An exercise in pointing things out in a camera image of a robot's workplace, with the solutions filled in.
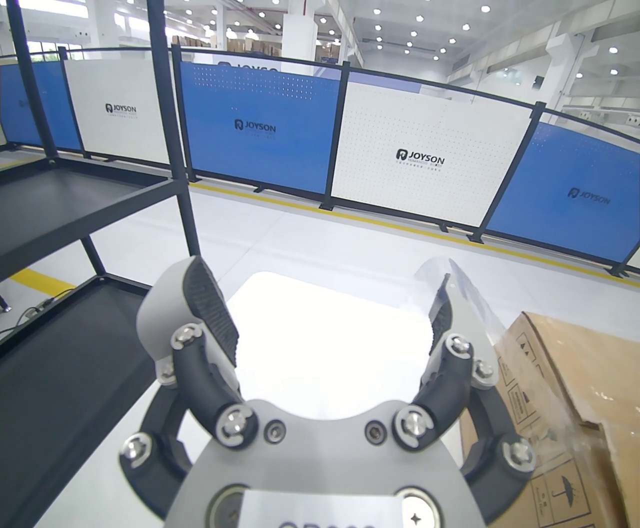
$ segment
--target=cable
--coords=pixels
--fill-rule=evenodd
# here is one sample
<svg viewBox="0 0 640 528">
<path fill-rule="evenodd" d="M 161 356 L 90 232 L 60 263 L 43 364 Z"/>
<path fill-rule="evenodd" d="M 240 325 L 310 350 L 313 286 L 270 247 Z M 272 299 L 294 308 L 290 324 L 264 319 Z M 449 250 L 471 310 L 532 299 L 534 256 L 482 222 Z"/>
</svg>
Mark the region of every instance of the cable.
<svg viewBox="0 0 640 528">
<path fill-rule="evenodd" d="M 16 328 L 18 328 L 18 326 L 21 326 L 22 324 L 26 324 L 27 321 L 25 321 L 24 323 L 20 323 L 20 321 L 22 320 L 22 318 L 27 314 L 27 312 L 29 310 L 36 310 L 36 313 L 39 314 L 42 310 L 44 310 L 47 306 L 49 306 L 52 302 L 56 301 L 59 297 L 62 297 L 65 293 L 68 293 L 70 291 L 73 291 L 75 288 L 67 288 L 64 291 L 61 291 L 60 293 L 58 293 L 57 295 L 54 295 L 53 297 L 49 297 L 48 299 L 44 300 L 43 302 L 41 302 L 38 306 L 30 306 L 29 308 L 27 308 L 25 311 L 23 311 L 23 313 L 20 314 L 20 317 L 18 317 L 18 322 L 15 323 L 14 326 L 11 326 L 9 328 L 5 328 L 4 330 L 0 330 L 0 334 L 5 333 L 5 332 L 12 332 L 14 331 Z"/>
<path fill-rule="evenodd" d="M 27 308 L 25 311 L 23 311 L 23 313 L 21 313 L 21 314 L 20 314 L 20 317 L 18 317 L 18 322 L 17 322 L 17 323 L 15 323 L 15 325 L 14 325 L 14 326 L 11 326 L 11 327 L 9 327 L 9 328 L 5 328 L 4 330 L 0 330 L 0 333 L 4 333 L 4 332 L 12 332 L 12 331 L 14 331 L 16 328 L 18 328 L 18 326 L 21 326 L 21 325 L 20 325 L 20 320 L 21 320 L 21 319 L 26 315 L 26 313 L 27 313 L 29 310 L 36 310 L 36 311 L 38 311 L 38 307 L 36 307 L 36 306 L 30 306 L 29 308 Z"/>
<path fill-rule="evenodd" d="M 58 297 L 62 297 L 65 293 L 75 290 L 75 288 L 67 288 L 64 291 L 61 291 L 58 295 L 54 295 L 53 298 L 57 299 Z"/>
</svg>

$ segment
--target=barrier fence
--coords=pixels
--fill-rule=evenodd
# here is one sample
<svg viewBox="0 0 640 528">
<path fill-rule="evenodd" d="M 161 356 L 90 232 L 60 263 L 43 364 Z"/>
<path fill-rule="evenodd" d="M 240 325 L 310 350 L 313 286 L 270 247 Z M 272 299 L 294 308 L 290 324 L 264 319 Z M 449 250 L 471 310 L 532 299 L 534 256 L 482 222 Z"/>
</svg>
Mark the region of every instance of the barrier fence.
<svg viewBox="0 0 640 528">
<path fill-rule="evenodd" d="M 476 242 L 523 242 L 614 275 L 640 271 L 638 138 L 544 103 L 349 63 L 178 45 L 171 54 L 190 179 L 458 227 Z M 148 48 L 60 47 L 59 57 L 33 64 L 56 146 L 167 166 Z M 38 146 L 17 64 L 0 66 L 0 95 L 9 146 Z"/>
</svg>

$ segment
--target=joyson logo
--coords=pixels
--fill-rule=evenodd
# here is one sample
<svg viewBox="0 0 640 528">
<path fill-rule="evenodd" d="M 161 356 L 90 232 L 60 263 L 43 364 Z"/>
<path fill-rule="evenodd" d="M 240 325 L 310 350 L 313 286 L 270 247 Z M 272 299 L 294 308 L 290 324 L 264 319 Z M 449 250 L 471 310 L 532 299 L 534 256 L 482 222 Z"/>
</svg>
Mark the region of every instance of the joyson logo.
<svg viewBox="0 0 640 528">
<path fill-rule="evenodd" d="M 107 114 L 116 117 L 127 117 L 136 119 L 138 117 L 136 107 L 130 106 L 127 104 L 111 104 L 110 102 L 105 103 L 104 109 L 107 111 Z"/>
<path fill-rule="evenodd" d="M 585 198 L 586 200 L 591 200 L 592 202 L 598 202 L 599 204 L 609 205 L 611 203 L 610 198 L 605 198 L 604 196 L 596 195 L 594 193 L 590 193 L 589 191 L 582 191 L 578 187 L 572 187 L 567 193 L 568 198 Z"/>
<path fill-rule="evenodd" d="M 444 158 L 416 151 L 409 154 L 406 148 L 399 148 L 396 152 L 396 162 L 403 165 L 428 168 L 429 170 L 440 170 L 444 165 Z"/>
<path fill-rule="evenodd" d="M 236 119 L 234 122 L 236 130 L 247 130 L 255 132 L 271 132 L 275 133 L 276 127 L 274 125 L 266 125 L 265 123 L 255 123 L 254 121 L 243 121 Z"/>
</svg>

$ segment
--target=rubber gripper pad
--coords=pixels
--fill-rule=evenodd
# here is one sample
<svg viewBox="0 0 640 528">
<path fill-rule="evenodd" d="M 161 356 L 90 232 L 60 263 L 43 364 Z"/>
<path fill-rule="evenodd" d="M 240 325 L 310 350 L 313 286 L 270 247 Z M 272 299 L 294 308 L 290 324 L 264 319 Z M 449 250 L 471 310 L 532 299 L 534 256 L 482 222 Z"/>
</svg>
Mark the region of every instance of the rubber gripper pad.
<svg viewBox="0 0 640 528">
<path fill-rule="evenodd" d="M 184 274 L 182 291 L 193 315 L 204 321 L 235 367 L 238 330 L 227 310 L 216 279 L 202 257 L 195 257 L 189 265 Z"/>
</svg>

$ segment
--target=black metal rack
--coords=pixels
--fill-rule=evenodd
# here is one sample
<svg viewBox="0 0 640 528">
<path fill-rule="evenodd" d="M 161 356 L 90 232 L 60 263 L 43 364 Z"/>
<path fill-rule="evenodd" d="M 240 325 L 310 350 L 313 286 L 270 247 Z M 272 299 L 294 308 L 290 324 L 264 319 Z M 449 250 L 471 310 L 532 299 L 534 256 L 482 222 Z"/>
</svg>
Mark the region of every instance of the black metal rack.
<svg viewBox="0 0 640 528">
<path fill-rule="evenodd" d="M 0 172 L 0 280 L 81 240 L 95 277 L 0 341 L 0 527 L 32 527 L 155 378 L 136 333 L 149 286 L 106 273 L 90 234 L 176 196 L 189 253 L 200 247 L 164 33 L 149 0 L 152 59 L 171 177 L 61 158 L 36 86 L 18 0 L 7 1 L 20 74 L 46 158 Z"/>
</svg>

